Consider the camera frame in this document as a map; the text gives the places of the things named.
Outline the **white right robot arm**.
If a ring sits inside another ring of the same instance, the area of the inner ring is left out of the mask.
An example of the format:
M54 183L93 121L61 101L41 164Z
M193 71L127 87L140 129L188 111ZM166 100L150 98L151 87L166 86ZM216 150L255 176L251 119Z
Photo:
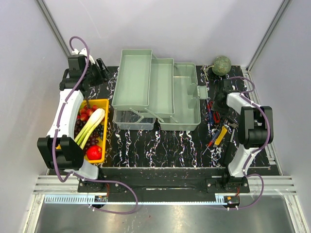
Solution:
M228 116L229 110L240 115L238 122L239 147L231 162L224 158L225 171L221 178L211 182L217 191L234 192L247 187L247 172L255 159L274 138L273 110L261 106L233 88L232 78L221 80L216 87L212 110L221 118Z

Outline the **yellow utility knife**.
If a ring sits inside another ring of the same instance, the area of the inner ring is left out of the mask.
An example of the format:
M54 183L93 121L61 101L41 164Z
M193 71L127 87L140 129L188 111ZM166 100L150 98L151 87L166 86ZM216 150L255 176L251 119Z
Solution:
M220 134L218 135L218 137L216 138L216 140L214 142L214 146L215 147L220 145L221 141L223 140L223 138L224 138L224 136L226 135L227 132L228 132L228 127L227 126L223 126Z

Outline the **blue red screwdriver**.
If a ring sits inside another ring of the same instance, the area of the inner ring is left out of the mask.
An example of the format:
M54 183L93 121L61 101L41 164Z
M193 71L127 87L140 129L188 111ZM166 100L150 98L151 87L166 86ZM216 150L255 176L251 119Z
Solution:
M211 111L210 101L208 100L207 100L207 115L208 115L208 122L210 123L210 125L213 125L214 124L213 114Z

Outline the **translucent green tool box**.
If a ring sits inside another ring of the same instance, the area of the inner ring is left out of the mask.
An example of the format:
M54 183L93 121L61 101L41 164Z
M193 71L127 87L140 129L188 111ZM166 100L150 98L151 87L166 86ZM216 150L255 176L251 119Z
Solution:
M156 58L151 49L122 50L111 103L119 129L149 131L158 122L164 131L194 131L207 98L194 63Z

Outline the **red black utility tool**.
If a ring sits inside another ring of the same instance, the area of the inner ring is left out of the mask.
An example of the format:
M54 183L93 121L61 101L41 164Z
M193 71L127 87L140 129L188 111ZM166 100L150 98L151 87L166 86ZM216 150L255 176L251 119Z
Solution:
M212 113L212 116L213 116L213 122L214 124L219 124L221 122L221 118L220 118L220 115L217 111L214 111L213 110L213 104L214 102L211 101L209 106L210 106L210 109L211 109L211 113Z

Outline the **small red screwdriver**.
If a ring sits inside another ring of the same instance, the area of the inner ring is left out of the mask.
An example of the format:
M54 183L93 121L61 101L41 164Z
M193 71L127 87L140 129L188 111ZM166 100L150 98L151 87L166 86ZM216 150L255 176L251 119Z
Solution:
M206 151L208 150L208 148L215 142L215 140L217 139L217 137L219 136L220 131L216 131L215 134L212 136L212 139L210 140L210 142L207 144L206 149L204 150L204 152L202 153L203 155L206 153Z

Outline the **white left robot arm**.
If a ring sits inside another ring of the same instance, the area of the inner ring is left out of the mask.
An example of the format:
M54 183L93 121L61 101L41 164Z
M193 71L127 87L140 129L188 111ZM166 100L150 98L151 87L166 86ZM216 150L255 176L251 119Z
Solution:
M37 147L47 168L55 170L57 176L60 176L60 170L67 173L65 178L59 177L61 182L75 175L88 181L93 191L100 192L105 187L105 179L99 176L98 167L84 158L83 150L73 136L86 87L105 81L108 70L101 59L92 58L88 48L73 49L68 64L59 84L60 100L53 124L46 137L38 139Z

